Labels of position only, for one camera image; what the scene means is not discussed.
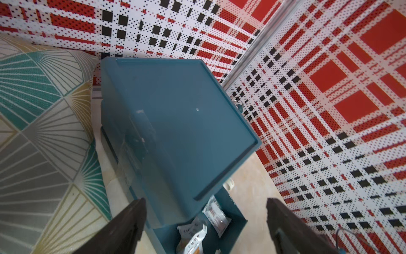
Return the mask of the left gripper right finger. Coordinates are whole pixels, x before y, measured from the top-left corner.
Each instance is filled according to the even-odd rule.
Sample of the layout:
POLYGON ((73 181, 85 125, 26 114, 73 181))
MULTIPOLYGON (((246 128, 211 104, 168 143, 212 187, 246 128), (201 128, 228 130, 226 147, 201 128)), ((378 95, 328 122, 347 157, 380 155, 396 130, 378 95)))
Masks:
POLYGON ((279 199, 266 203, 267 225, 278 254, 338 254, 327 240, 317 235, 279 199))

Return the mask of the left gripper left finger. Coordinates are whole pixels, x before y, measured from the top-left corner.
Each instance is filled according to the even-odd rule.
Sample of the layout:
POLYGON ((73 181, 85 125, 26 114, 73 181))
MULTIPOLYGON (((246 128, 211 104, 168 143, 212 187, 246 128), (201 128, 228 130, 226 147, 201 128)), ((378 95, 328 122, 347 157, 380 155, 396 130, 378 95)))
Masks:
POLYGON ((133 254, 141 240, 146 220, 146 200, 134 200, 75 253, 133 254))

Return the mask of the white cookie packet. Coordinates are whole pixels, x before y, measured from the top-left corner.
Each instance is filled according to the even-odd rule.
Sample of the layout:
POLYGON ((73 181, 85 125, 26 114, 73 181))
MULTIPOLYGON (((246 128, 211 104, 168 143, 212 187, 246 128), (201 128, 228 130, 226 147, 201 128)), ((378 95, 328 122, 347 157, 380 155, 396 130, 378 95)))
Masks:
POLYGON ((177 227, 180 242, 177 245, 177 254, 203 254, 203 240, 207 235, 207 224, 198 217, 190 224, 177 227))
POLYGON ((203 208, 203 214, 214 227, 218 237, 221 238, 232 219, 225 215, 214 195, 209 198, 207 204, 203 208))

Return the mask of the teal three-drawer cabinet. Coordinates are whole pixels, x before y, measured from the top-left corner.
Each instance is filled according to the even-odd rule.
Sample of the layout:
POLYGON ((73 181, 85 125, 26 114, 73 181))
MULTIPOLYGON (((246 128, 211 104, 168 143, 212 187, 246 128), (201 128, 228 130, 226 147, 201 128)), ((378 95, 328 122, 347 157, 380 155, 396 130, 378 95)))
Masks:
POLYGON ((247 221, 224 183, 261 144, 200 59, 106 57, 101 124, 129 200, 144 198, 145 231, 173 254, 180 225, 207 224, 206 254, 229 254, 247 221), (203 214, 214 195, 231 222, 221 238, 203 214))

